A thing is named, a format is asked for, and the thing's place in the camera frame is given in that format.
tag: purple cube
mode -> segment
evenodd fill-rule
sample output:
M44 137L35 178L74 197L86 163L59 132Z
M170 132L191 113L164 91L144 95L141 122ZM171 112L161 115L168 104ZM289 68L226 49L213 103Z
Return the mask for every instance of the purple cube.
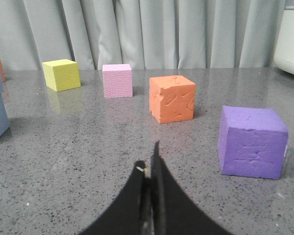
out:
M218 140L222 174L279 179L288 128L273 109L223 106Z
M103 65L103 89L105 98L132 97L132 69L129 64Z

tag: gray curtain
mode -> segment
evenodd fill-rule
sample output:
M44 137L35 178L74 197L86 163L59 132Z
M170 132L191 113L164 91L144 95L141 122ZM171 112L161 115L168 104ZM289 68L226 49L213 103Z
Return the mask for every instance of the gray curtain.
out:
M0 0L5 70L268 67L285 0Z

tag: orange cube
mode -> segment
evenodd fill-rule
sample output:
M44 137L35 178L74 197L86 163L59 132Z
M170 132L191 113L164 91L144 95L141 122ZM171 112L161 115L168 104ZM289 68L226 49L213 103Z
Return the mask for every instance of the orange cube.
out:
M159 123L194 117L196 84L181 75L151 77L149 110Z
M4 76L4 71L3 71L1 59L0 59L0 75L1 75L1 81L5 82L5 76Z

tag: table surface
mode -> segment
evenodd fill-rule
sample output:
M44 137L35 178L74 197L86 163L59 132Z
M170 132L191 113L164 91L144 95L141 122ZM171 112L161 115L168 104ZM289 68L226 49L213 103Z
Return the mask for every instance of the table surface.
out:
M149 78L197 85L193 120L158 124ZM0 234L78 234L117 196L154 143L194 203L236 235L294 234L294 76L275 68L134 70L133 97L104 99L101 71L56 93L42 71L6 74L11 122L0 138ZM280 180L221 175L222 105L273 108L289 128Z

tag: pink cube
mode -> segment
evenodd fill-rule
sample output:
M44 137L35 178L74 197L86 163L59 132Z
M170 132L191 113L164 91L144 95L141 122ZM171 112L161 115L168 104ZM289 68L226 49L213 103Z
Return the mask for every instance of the pink cube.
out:
M129 64L103 65L103 89L105 98L132 97L132 69Z

